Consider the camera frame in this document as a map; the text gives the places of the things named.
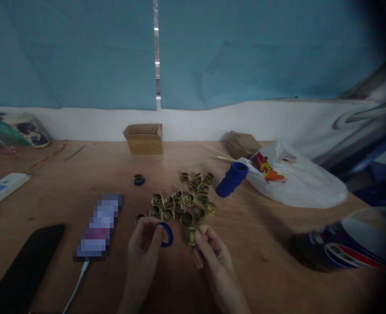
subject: wooden skewer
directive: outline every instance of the wooden skewer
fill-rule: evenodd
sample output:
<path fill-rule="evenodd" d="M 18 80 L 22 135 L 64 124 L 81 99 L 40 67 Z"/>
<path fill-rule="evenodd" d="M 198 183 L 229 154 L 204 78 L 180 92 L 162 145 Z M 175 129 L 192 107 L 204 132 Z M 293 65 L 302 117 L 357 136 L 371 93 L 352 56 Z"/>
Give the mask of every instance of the wooden skewer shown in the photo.
<path fill-rule="evenodd" d="M 228 156 L 228 155 L 226 155 L 226 154 L 224 154 L 224 153 L 218 151 L 217 149 L 214 149 L 213 147 L 210 147 L 209 145 L 206 145 L 205 143 L 202 143 L 202 142 L 200 142 L 200 141 L 198 141 L 198 140 L 195 140 L 195 141 L 196 141 L 196 142 L 199 142 L 200 144 L 202 144 L 202 145 L 204 145 L 204 146 L 206 146 L 206 147 L 208 147 L 208 148 L 210 148 L 210 149 L 212 149 L 212 150 L 214 150 L 214 151 L 216 151 L 217 153 L 220 153 L 221 155 L 225 156 L 226 158 L 232 159 L 232 157 L 230 157 L 230 156 Z"/>
<path fill-rule="evenodd" d="M 234 160 L 232 158 L 226 158 L 224 156 L 216 156 L 216 158 L 223 159 L 223 160 L 229 160 L 229 161 L 236 161 L 236 160 Z"/>

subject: orange wire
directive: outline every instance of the orange wire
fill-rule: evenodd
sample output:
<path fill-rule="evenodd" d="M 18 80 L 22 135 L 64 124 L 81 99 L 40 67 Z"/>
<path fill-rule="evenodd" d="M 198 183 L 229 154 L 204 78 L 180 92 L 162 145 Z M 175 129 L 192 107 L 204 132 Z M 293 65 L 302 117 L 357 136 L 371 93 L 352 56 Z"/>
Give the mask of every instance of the orange wire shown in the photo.
<path fill-rule="evenodd" d="M 53 156 L 59 154 L 61 151 L 64 150 L 64 148 L 66 147 L 67 143 L 68 143 L 68 142 L 65 140 L 65 141 L 63 142 L 63 146 L 62 146 L 62 148 L 61 148 L 60 150 L 57 150 L 57 151 L 55 151 L 52 155 L 49 155 L 49 156 L 47 156 L 45 159 L 43 159 L 43 160 L 41 160 L 41 161 L 38 161 L 37 163 L 35 163 L 33 166 L 31 166 L 30 168 L 28 168 L 28 169 L 27 169 L 26 171 L 24 171 L 23 173 L 28 173 L 31 169 L 33 169 L 34 167 L 36 167 L 38 164 L 41 164 L 41 163 L 44 162 L 45 160 L 48 160 L 49 158 L 51 158 L 51 157 L 53 157 Z"/>

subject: white wall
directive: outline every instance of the white wall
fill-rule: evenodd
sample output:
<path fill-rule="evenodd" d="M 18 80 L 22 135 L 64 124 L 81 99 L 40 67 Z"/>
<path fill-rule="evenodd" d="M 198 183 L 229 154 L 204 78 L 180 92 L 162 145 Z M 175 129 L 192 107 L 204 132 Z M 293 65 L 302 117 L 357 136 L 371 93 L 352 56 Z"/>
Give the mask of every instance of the white wall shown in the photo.
<path fill-rule="evenodd" d="M 235 130 L 257 140 L 282 138 L 315 158 L 357 130 L 334 130 L 334 121 L 361 102 L 337 100 L 253 101 L 213 110 L 157 111 L 0 107 L 0 111 L 34 114 L 55 140 L 125 141 L 123 130 L 134 123 L 162 123 L 164 141 L 216 141 Z"/>

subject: hand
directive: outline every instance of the hand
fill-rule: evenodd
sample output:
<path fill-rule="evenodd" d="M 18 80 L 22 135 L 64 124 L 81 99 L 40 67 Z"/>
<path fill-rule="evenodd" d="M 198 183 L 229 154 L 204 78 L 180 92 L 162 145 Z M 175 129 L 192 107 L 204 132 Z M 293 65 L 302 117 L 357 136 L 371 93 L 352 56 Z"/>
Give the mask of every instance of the hand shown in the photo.
<path fill-rule="evenodd" d="M 201 235 L 195 232 L 193 256 L 199 269 L 203 268 L 215 302 L 223 313 L 251 313 L 235 273 L 225 243 L 207 225 L 201 225 Z"/>
<path fill-rule="evenodd" d="M 144 302 L 157 268 L 163 237 L 161 221 L 143 217 L 128 244 L 128 272 L 118 313 L 137 313 Z"/>

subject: pixelated phone screen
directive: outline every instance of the pixelated phone screen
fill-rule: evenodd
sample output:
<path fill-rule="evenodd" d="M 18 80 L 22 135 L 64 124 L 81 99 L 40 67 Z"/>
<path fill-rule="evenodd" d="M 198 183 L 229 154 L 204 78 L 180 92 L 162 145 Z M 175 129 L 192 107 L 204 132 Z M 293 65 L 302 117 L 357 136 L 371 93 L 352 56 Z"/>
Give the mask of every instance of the pixelated phone screen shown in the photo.
<path fill-rule="evenodd" d="M 102 260 L 109 251 L 110 238 L 122 209 L 122 195 L 103 195 L 97 201 L 94 214 L 81 235 L 81 243 L 74 252 L 75 261 Z"/>

